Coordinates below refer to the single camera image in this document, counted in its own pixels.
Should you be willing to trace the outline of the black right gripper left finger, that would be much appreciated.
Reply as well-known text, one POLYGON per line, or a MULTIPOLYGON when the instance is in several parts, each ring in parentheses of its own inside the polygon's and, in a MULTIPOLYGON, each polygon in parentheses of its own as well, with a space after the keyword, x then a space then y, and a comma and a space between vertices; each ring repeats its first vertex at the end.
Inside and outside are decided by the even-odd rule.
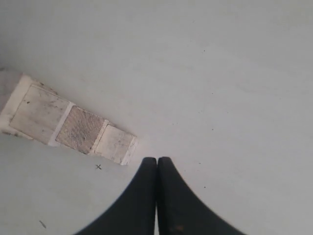
POLYGON ((157 161, 146 157, 119 198, 79 235, 153 235, 157 161))

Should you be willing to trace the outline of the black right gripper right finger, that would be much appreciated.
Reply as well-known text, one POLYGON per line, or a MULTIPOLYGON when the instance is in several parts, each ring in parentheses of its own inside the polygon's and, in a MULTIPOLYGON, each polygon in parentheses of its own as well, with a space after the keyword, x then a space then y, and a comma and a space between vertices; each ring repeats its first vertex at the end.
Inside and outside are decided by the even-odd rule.
POLYGON ((158 160, 157 219, 160 235, 241 235, 207 207, 169 157, 158 160))

